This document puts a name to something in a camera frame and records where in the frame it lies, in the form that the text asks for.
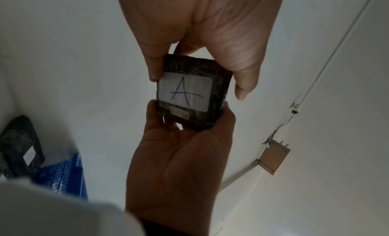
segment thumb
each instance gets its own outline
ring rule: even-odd
[[[230,149],[232,145],[235,122],[235,115],[226,102],[221,117],[216,121],[211,131],[223,145],[228,146],[228,149]]]

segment blue plastic basket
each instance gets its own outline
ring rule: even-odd
[[[68,161],[41,168],[33,182],[57,193],[73,194],[88,200],[79,153]]]

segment white label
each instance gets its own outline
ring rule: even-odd
[[[196,111],[208,111],[212,78],[164,72],[158,85],[159,100]]]
[[[190,117],[190,113],[188,111],[181,110],[174,106],[170,107],[170,113],[177,117],[184,118],[186,120],[189,120]]]
[[[34,160],[35,154],[36,152],[33,146],[31,146],[31,148],[24,154],[23,159],[27,166],[29,166],[30,163]]]

